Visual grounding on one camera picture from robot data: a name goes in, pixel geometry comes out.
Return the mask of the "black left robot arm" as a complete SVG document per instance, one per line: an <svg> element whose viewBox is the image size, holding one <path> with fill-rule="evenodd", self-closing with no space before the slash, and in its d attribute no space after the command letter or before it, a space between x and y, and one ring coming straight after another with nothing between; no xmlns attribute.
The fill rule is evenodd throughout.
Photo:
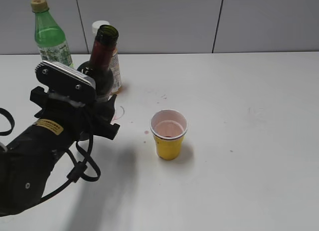
<svg viewBox="0 0 319 231"><path fill-rule="evenodd" d="M113 140L120 127L111 122L115 95L108 101L74 107L50 98L42 87L36 87L30 99L41 107L36 121L0 149L0 214L3 217L45 202L79 179L97 181L101 171L91 157L93 138ZM67 181L45 195L45 185L54 166L64 154L71 155L72 145L83 160L77 161L71 156L73 168Z"/></svg>

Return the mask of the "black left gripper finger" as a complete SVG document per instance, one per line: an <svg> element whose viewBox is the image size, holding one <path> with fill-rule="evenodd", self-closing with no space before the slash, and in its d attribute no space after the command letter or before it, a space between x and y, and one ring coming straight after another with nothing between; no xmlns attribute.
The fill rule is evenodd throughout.
<svg viewBox="0 0 319 231"><path fill-rule="evenodd" d="M107 101L96 103L96 115L99 119L111 123L115 115L116 98L117 94L114 94Z"/></svg>

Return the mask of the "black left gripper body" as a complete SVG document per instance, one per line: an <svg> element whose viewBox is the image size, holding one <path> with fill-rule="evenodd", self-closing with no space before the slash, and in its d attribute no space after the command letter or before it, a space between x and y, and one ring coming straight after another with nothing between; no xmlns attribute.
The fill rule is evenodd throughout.
<svg viewBox="0 0 319 231"><path fill-rule="evenodd" d="M38 119L55 122L77 141L89 139L95 135L113 140L120 128L119 124L112 124L99 119L96 115L96 103L89 104L73 102L67 97L54 97L54 93L45 92L38 86L30 93L30 100L41 107L35 114Z"/></svg>

